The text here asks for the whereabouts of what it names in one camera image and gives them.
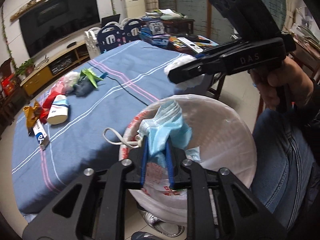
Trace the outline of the person right hand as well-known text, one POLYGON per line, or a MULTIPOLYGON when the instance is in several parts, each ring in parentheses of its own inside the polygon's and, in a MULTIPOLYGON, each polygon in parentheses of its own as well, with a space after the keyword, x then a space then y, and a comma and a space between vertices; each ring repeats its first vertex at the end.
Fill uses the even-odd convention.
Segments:
POLYGON ((286 57, 283 65, 265 78, 262 78, 256 70, 250 72, 253 83, 259 90, 266 108, 275 110, 280 104, 277 96, 277 87, 287 85, 292 101, 298 106, 305 106, 313 93, 313 82, 293 59, 286 57))

